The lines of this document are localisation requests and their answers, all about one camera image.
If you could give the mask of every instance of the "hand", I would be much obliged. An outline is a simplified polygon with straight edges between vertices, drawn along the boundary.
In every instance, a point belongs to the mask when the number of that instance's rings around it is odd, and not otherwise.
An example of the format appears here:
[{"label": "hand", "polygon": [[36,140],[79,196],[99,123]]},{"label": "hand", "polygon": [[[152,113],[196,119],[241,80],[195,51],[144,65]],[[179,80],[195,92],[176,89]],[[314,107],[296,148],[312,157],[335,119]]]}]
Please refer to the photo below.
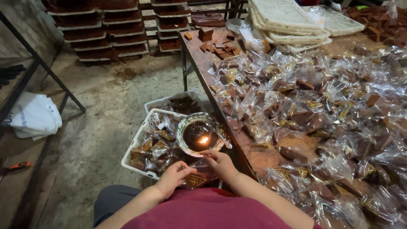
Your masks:
[{"label": "hand", "polygon": [[197,169],[189,167],[183,161],[177,161],[168,167],[161,178],[154,185],[162,194],[162,201],[168,199],[174,192],[175,188],[182,185],[183,178],[191,172],[197,172]]},{"label": "hand", "polygon": [[230,185],[233,178],[239,174],[227,154],[215,150],[205,150],[199,153],[208,161],[218,178],[227,185]]}]

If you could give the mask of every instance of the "white plastic bag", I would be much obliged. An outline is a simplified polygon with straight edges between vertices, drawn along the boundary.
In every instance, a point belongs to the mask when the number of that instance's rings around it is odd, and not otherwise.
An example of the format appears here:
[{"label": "white plastic bag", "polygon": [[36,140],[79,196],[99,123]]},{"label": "white plastic bag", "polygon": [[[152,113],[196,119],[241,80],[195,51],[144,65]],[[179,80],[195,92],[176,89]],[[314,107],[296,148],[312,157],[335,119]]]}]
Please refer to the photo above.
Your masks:
[{"label": "white plastic bag", "polygon": [[23,92],[2,125],[12,126],[19,138],[32,137],[35,141],[56,134],[62,119],[56,105],[46,95]]}]

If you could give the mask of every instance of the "red shirt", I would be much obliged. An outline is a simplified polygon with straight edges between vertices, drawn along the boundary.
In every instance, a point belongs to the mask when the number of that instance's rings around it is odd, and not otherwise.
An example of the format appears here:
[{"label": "red shirt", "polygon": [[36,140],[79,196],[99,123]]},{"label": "red shirt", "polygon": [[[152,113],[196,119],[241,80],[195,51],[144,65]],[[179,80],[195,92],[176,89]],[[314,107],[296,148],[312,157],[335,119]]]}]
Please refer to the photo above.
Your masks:
[{"label": "red shirt", "polygon": [[[164,203],[133,218],[122,227],[134,228],[291,229],[262,203],[213,188],[175,191]],[[313,229],[322,228],[315,224]]]}]

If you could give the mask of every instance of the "wall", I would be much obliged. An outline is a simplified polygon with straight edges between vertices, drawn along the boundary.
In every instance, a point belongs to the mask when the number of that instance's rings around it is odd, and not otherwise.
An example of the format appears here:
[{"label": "wall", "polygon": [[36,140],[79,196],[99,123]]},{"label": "wall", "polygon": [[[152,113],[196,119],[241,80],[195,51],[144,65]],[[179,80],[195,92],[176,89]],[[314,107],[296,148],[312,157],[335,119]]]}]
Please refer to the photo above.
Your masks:
[{"label": "wall", "polygon": [[[0,11],[50,66],[63,44],[63,36],[55,27],[52,17],[44,12],[41,1],[0,0]],[[24,46],[0,22],[0,58],[30,56]],[[44,76],[45,70],[39,67],[28,88],[38,85]]]}]

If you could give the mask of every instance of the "candle flame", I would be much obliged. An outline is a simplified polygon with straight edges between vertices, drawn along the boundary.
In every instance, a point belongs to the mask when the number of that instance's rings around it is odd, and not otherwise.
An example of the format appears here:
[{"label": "candle flame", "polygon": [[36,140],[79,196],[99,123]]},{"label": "candle flame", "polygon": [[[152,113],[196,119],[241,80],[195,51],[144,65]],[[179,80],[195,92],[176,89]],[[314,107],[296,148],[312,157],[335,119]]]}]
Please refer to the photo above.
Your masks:
[{"label": "candle flame", "polygon": [[209,140],[209,138],[208,137],[203,137],[200,141],[199,141],[199,143],[206,143],[207,141]]}]

